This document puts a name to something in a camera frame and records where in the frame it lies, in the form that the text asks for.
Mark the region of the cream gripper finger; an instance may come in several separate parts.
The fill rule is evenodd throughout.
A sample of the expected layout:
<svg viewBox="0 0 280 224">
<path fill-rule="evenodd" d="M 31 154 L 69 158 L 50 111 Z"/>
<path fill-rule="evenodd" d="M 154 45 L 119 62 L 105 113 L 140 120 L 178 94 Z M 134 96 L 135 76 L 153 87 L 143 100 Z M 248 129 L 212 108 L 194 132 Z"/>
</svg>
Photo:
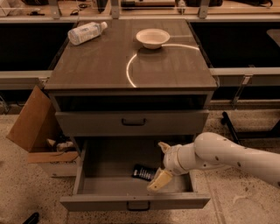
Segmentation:
<svg viewBox="0 0 280 224">
<path fill-rule="evenodd" d="M 161 151 L 163 153 L 166 153 L 171 148 L 171 146 L 169 144 L 164 143 L 164 142 L 159 142 L 158 146 L 161 148 Z"/>
<path fill-rule="evenodd" d="M 158 168 L 153 180 L 148 184 L 147 190 L 158 192 L 172 180 L 172 177 L 173 175 L 166 169 Z"/>
</svg>

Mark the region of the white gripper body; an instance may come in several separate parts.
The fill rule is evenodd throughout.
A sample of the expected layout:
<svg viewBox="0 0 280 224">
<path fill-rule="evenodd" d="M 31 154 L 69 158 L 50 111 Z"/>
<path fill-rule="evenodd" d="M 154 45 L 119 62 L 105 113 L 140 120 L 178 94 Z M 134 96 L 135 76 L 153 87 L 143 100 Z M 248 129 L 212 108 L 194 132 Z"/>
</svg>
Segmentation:
<svg viewBox="0 0 280 224">
<path fill-rule="evenodd" d="M 164 153 L 164 168 L 172 175 L 183 175 L 195 167 L 195 151 L 192 143 L 173 145 Z"/>
</svg>

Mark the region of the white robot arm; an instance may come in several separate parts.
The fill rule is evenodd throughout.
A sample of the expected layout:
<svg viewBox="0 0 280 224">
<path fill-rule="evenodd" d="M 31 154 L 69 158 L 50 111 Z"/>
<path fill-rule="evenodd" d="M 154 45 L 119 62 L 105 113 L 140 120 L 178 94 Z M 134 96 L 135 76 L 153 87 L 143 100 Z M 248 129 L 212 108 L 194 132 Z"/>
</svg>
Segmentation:
<svg viewBox="0 0 280 224">
<path fill-rule="evenodd" d="M 190 170 L 210 170 L 223 165 L 232 166 L 279 187 L 280 155 L 264 150 L 246 148 L 213 132 L 199 134 L 193 143 L 170 146 L 159 142 L 164 153 L 164 169 L 158 168 L 147 190 L 158 192 L 172 178 Z"/>
</svg>

